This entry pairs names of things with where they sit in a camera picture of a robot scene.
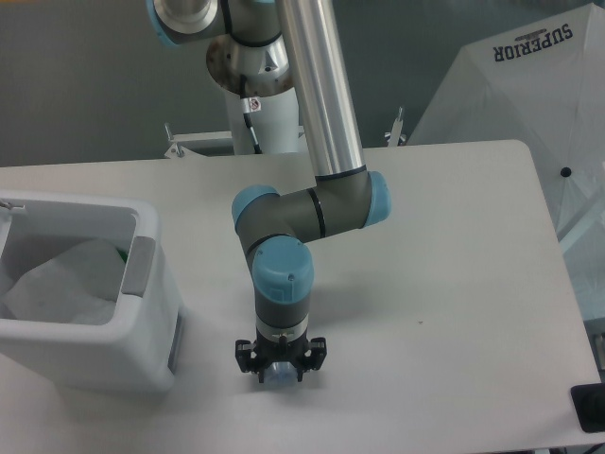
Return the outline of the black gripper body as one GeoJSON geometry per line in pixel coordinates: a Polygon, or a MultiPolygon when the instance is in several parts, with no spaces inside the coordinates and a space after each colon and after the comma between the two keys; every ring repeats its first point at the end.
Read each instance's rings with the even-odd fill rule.
{"type": "Polygon", "coordinates": [[[309,350],[306,333],[295,340],[286,343],[269,340],[259,331],[256,331],[256,343],[254,347],[254,370],[256,372],[265,370],[274,362],[289,362],[296,369],[308,371],[311,369],[309,359],[305,353],[309,350]]]}

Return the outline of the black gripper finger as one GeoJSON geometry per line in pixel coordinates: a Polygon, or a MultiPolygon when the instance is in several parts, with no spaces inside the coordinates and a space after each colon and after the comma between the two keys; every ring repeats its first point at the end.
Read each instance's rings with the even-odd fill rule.
{"type": "Polygon", "coordinates": [[[301,336],[292,343],[292,365],[296,369],[297,380],[302,381],[303,375],[309,371],[317,371],[327,357],[327,341],[324,337],[309,340],[301,336]]]}
{"type": "Polygon", "coordinates": [[[237,340],[234,356],[242,373],[257,375],[259,383],[265,381],[266,358],[259,353],[255,341],[237,340]]]}

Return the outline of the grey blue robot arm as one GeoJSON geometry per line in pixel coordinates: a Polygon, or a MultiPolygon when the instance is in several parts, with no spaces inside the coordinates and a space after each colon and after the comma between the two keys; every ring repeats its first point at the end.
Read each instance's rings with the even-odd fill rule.
{"type": "Polygon", "coordinates": [[[334,7],[329,1],[150,1],[157,37],[179,45],[210,40],[206,64],[234,94],[245,127],[253,104],[294,91],[315,185],[280,194],[269,185],[241,190],[232,204],[235,232],[250,271],[255,340],[238,340],[240,370],[303,377],[317,371],[325,338],[307,335],[314,281],[311,241],[385,220],[385,178],[366,167],[334,7]]]}

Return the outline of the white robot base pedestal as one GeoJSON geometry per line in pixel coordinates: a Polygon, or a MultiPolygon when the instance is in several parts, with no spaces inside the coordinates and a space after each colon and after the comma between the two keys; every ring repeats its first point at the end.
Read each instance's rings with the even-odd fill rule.
{"type": "Polygon", "coordinates": [[[245,120],[248,114],[249,123],[275,124],[275,125],[299,125],[299,103],[295,89],[291,88],[275,96],[256,96],[242,99],[229,91],[224,91],[229,126],[231,131],[241,124],[250,129],[245,120]]]}

